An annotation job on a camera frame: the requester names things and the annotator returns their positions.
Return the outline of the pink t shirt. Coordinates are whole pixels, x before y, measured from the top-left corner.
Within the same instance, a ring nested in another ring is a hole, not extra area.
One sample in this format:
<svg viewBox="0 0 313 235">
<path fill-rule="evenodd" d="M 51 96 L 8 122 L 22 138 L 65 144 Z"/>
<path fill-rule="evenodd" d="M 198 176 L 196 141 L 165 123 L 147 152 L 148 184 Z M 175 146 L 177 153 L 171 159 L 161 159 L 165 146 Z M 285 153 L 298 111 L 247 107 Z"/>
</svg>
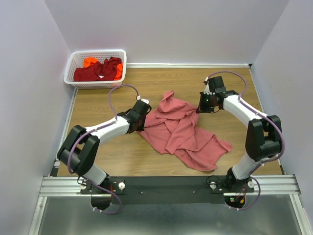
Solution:
<svg viewBox="0 0 313 235">
<path fill-rule="evenodd" d="M 157 108 L 146 116 L 139 135 L 158 153 L 175 155 L 188 168 L 213 171 L 232 145 L 199 128 L 196 110 L 193 104 L 175 98 L 174 91 L 166 92 Z"/>
</svg>

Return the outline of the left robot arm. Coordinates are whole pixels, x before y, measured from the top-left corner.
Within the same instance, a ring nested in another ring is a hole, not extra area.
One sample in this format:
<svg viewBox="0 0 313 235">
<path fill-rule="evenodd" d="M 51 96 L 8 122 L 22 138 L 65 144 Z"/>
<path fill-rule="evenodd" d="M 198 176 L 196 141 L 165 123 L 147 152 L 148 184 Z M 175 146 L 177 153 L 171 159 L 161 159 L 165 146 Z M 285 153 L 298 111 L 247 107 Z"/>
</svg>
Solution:
<svg viewBox="0 0 313 235">
<path fill-rule="evenodd" d="M 149 100 L 140 99 L 131 109 L 99 125 L 86 128 L 74 126 L 61 145 L 57 159 L 78 176 L 104 186 L 109 175 L 95 163 L 99 145 L 117 136 L 143 131 L 151 109 Z"/>
</svg>

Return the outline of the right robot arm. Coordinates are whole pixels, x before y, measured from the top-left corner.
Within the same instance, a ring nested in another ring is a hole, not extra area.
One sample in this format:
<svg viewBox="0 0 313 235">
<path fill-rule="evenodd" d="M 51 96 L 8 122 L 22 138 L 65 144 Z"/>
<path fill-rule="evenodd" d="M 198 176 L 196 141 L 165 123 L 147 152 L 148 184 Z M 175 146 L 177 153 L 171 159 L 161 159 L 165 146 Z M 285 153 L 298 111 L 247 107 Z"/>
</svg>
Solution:
<svg viewBox="0 0 313 235">
<path fill-rule="evenodd" d="M 262 164 L 282 153 L 284 148 L 281 122 L 278 116 L 268 116 L 245 102 L 235 91 L 200 92 L 197 113 L 214 113 L 215 108 L 226 110 L 246 128 L 245 153 L 225 177 L 225 187 L 235 192 L 248 183 L 251 174 Z"/>
</svg>

